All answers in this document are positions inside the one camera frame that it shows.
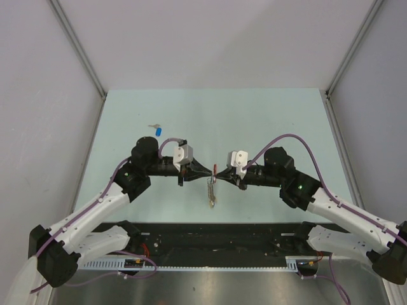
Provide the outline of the red-handled metal key holder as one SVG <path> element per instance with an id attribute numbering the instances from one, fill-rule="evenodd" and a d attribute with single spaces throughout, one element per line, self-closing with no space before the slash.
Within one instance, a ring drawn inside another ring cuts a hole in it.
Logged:
<path id="1" fill-rule="evenodd" d="M 216 178 L 215 174 L 217 174 L 217 164 L 215 163 L 212 169 L 211 177 L 207 179 L 207 195 L 209 201 L 217 202 L 216 194 L 215 194 L 215 185 L 216 185 Z"/>

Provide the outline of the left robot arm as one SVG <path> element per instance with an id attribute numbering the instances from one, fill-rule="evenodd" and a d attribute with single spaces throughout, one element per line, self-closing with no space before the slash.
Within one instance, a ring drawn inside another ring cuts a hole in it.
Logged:
<path id="1" fill-rule="evenodd" d="M 193 158 L 186 140 L 176 139 L 172 156 L 162 156 L 154 137 L 140 138 L 113 172 L 107 186 L 78 211 L 44 228 L 32 229 L 28 256 L 37 260 L 37 271 L 53 288 L 67 283 L 87 261 L 111 252 L 133 254 L 140 248 L 141 232 L 121 221 L 103 233 L 93 230 L 115 211 L 129 205 L 150 185 L 152 176 L 177 177 L 177 183 L 210 177 L 211 170 Z"/>

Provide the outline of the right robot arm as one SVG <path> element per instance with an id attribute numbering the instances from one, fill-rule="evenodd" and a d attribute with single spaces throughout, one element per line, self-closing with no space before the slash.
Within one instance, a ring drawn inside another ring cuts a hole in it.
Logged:
<path id="1" fill-rule="evenodd" d="M 334 231 L 303 222 L 293 239 L 297 253 L 331 252 L 366 264 L 396 285 L 406 283 L 406 223 L 385 220 L 329 193 L 320 180 L 297 170 L 283 148 L 268 149 L 263 165 L 249 165 L 247 152 L 232 151 L 226 170 L 216 177 L 241 190 L 249 185 L 278 187 L 280 198 L 289 207 L 341 227 L 341 231 Z"/>

